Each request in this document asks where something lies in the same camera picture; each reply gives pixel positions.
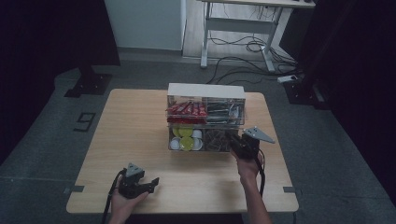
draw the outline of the white wall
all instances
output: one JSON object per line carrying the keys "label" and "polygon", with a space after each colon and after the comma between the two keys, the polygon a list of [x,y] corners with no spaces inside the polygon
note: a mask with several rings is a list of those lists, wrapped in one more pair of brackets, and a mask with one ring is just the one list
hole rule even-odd
{"label": "white wall", "polygon": [[117,47],[181,50],[186,0],[105,0]]}

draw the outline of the wooden floor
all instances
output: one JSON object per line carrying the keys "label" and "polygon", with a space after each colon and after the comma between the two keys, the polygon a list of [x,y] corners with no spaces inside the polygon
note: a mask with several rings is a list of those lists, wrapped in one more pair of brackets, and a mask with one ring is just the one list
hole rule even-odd
{"label": "wooden floor", "polygon": [[[185,40],[183,47],[183,56],[200,58],[201,57],[201,46],[204,40],[204,15],[206,12],[205,3],[197,0],[187,0],[187,25],[185,32]],[[276,35],[273,40],[272,48],[284,52],[279,47],[279,41],[285,30],[285,26],[288,22],[291,13],[291,8],[284,8],[282,16],[279,20],[279,25],[276,29]],[[249,5],[234,5],[234,4],[222,4],[216,3],[212,7],[212,17],[220,18],[232,18],[240,20],[255,20],[255,21],[270,21],[273,18],[274,8],[273,7],[258,7]],[[246,33],[235,33],[235,32],[220,32],[211,31],[209,37],[218,38],[227,42],[234,42],[247,36],[253,36],[253,34]],[[268,35],[254,35],[259,39],[266,41]],[[244,39],[239,44],[246,44],[253,40],[249,37]],[[214,40],[217,43],[223,44],[219,40]],[[251,61],[262,61],[262,54],[248,51],[246,46],[236,45],[217,45],[210,39],[208,40],[208,59],[218,59],[227,56],[241,57]]]}

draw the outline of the black stand base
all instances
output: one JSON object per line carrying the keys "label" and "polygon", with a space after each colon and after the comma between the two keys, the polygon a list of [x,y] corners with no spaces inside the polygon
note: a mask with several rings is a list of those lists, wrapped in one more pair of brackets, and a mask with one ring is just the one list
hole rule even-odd
{"label": "black stand base", "polygon": [[312,87],[312,91],[304,90],[301,83],[285,82],[283,87],[292,105],[312,105],[316,109],[329,109],[316,85]]}
{"label": "black stand base", "polygon": [[64,97],[78,98],[81,94],[103,95],[112,76],[110,74],[95,74],[91,67],[79,68],[81,78],[72,90],[68,90]]}

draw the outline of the table top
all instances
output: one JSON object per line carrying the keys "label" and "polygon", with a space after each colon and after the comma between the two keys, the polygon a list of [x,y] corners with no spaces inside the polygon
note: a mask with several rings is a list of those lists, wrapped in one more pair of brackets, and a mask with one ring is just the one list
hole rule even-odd
{"label": "table top", "polygon": [[199,0],[201,2],[209,3],[226,3],[226,4],[241,4],[241,5],[256,5],[268,7],[305,7],[313,8],[315,3],[311,1],[306,3],[304,0]]}
{"label": "table top", "polygon": [[[113,90],[106,102],[90,148],[72,192],[69,213],[103,213],[107,193],[117,173],[129,162],[143,168],[148,183],[159,177],[155,192],[139,204],[137,214],[241,213],[246,201],[234,157],[228,152],[168,149],[167,91]],[[277,142],[265,98],[246,93],[244,128],[257,126],[276,143],[261,141],[266,158],[264,202],[269,212],[294,212],[298,202],[282,151]]]}

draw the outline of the person's left hand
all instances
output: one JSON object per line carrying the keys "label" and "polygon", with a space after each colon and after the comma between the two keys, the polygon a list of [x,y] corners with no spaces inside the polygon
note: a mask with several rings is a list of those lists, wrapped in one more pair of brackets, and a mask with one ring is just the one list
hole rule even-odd
{"label": "person's left hand", "polygon": [[134,199],[127,199],[120,195],[119,185],[122,176],[117,181],[116,188],[114,189],[113,196],[111,197],[111,219],[110,224],[124,223],[126,219],[132,214],[134,207],[145,200],[149,195],[148,192],[144,192]]}

